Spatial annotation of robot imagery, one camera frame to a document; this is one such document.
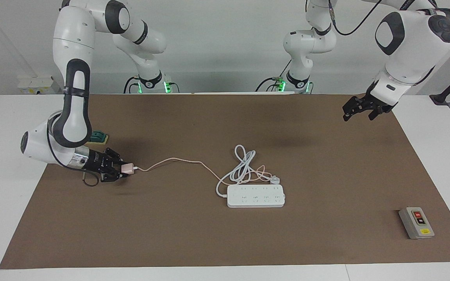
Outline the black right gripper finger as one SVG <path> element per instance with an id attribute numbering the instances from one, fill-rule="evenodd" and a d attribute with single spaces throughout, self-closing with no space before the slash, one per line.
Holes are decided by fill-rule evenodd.
<path id="1" fill-rule="evenodd" d="M 116 151 L 114 151 L 114 150 L 111 149 L 111 148 L 106 148 L 106 149 L 105 149 L 105 154 L 106 154 L 107 156 L 110 157 L 111 161 L 112 161 L 114 164 L 127 164 L 127 162 L 125 162 L 125 161 L 121 158 L 120 154 L 117 153 Z"/>
<path id="2" fill-rule="evenodd" d="M 121 173 L 119 171 L 113 171 L 110 173 L 107 172 L 101 172 L 101 182 L 102 183 L 113 183 L 120 178 L 127 178 L 130 174 Z"/>

